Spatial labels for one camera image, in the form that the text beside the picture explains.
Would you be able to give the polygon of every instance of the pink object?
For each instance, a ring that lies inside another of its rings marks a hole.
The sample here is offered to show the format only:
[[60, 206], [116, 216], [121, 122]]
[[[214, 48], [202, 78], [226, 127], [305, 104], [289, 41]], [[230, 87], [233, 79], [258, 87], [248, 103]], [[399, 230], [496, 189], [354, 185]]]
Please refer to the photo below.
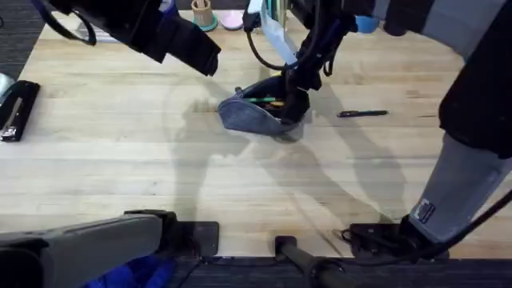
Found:
[[221, 20], [222, 26], [227, 30], [238, 30], [243, 27], [243, 13], [238, 10], [219, 11], [218, 18]]

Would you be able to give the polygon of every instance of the blue cup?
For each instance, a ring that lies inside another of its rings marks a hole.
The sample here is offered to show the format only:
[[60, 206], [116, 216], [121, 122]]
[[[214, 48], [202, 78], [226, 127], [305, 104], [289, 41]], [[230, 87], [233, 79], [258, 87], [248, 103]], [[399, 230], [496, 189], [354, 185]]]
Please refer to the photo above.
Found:
[[372, 34], [378, 27], [379, 20], [367, 16], [356, 16], [356, 23], [358, 24], [358, 32], [364, 34]]

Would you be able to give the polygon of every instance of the light wood tabletop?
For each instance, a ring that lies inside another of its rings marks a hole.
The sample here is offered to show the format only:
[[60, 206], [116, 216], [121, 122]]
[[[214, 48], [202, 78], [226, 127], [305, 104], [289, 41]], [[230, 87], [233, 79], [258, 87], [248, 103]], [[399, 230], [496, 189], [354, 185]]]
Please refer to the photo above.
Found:
[[[306, 30], [293, 17], [287, 24], [300, 44]], [[0, 144], [0, 230], [151, 208], [218, 221], [219, 255], [269, 256], [274, 236], [290, 234], [312, 254], [351, 256], [332, 229], [408, 213], [440, 151], [438, 105], [459, 56], [416, 34], [351, 34], [333, 76], [310, 93], [304, 125], [279, 139], [223, 129], [216, 105], [273, 72], [243, 32], [218, 27], [209, 36], [222, 48], [212, 78], [171, 56], [158, 64], [118, 43], [89, 47], [45, 27], [21, 76], [42, 86], [24, 138]], [[280, 63], [263, 36], [254, 40]], [[336, 117], [372, 109], [390, 114]], [[511, 221], [508, 207], [452, 256], [512, 258]]]

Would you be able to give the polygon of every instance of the gray pencil case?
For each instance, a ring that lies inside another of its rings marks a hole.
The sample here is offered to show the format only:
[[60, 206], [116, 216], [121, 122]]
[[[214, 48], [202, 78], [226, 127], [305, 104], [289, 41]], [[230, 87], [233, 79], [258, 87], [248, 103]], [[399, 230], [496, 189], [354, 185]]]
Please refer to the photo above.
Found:
[[302, 104], [300, 107], [286, 107], [274, 114], [252, 102], [244, 100], [244, 98], [265, 97], [276, 94], [278, 91], [272, 91], [272, 89], [279, 88], [279, 85], [275, 83], [276, 81], [279, 81], [278, 77], [269, 78], [244, 90], [237, 87], [234, 96], [222, 101], [218, 105], [218, 114], [224, 127], [228, 130], [269, 136], [283, 134], [295, 129], [309, 109], [309, 99], [307, 99], [306, 106]]

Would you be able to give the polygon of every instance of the black stapler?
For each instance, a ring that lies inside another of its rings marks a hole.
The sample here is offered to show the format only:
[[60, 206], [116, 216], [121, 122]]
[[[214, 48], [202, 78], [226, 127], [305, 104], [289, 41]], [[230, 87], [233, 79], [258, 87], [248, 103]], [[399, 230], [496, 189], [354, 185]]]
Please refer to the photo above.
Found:
[[37, 83], [18, 81], [0, 97], [1, 141], [21, 140], [39, 89], [40, 85]]

